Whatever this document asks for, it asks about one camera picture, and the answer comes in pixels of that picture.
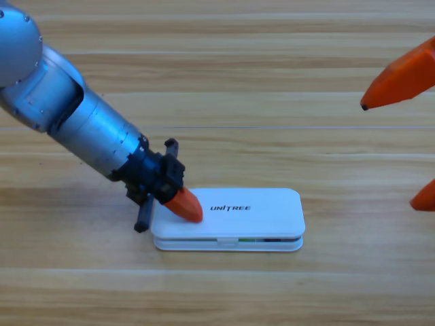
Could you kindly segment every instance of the unitree logo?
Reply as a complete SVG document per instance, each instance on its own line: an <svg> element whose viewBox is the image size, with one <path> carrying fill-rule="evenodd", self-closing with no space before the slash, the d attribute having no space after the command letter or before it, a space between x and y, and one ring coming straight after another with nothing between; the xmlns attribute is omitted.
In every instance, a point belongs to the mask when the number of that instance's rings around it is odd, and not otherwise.
<svg viewBox="0 0 435 326"><path fill-rule="evenodd" d="M212 206L210 211L249 211L250 206Z"/></svg>

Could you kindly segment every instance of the white plastic case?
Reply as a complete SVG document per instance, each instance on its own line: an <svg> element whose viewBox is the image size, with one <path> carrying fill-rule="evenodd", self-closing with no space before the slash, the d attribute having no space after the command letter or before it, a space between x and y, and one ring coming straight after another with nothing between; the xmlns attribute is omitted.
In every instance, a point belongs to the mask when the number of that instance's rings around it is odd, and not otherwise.
<svg viewBox="0 0 435 326"><path fill-rule="evenodd" d="M191 189L203 207L192 223L158 202L151 233L167 251L296 251L305 220L297 192L286 188Z"/></svg>

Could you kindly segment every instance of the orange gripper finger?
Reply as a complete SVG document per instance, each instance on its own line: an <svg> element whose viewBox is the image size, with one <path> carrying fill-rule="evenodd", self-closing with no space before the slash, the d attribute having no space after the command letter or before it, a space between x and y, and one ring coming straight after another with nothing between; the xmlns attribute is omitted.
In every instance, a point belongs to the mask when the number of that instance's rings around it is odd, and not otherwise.
<svg viewBox="0 0 435 326"><path fill-rule="evenodd" d="M435 86L435 37L395 60L372 82L363 110L409 100Z"/></svg>
<svg viewBox="0 0 435 326"><path fill-rule="evenodd" d="M203 220L203 208L198 198L186 187L181 188L165 206L188 221L199 223Z"/></svg>
<svg viewBox="0 0 435 326"><path fill-rule="evenodd" d="M435 211L435 180L428 183L411 200L411 206L416 211Z"/></svg>

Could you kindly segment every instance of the robotic arm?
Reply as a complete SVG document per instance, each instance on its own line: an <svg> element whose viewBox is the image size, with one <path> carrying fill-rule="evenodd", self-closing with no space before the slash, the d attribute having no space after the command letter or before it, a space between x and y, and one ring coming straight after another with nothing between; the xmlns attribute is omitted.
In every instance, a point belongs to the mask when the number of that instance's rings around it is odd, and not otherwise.
<svg viewBox="0 0 435 326"><path fill-rule="evenodd" d="M46 133L110 181L124 182L127 196L146 214L156 199L188 221L202 221L200 203L184 187L176 140L165 143L165 155L154 153L135 126L92 91L62 54L44 44L35 21L2 0L0 44L0 105L10 115Z"/></svg>

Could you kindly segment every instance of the metal cylinder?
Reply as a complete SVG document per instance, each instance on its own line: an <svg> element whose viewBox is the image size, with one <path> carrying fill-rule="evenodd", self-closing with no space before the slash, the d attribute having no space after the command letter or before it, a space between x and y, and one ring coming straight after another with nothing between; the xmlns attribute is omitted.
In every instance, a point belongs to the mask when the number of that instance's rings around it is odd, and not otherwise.
<svg viewBox="0 0 435 326"><path fill-rule="evenodd" d="M141 138L136 127L90 89L73 114L48 134L106 177L127 162Z"/></svg>

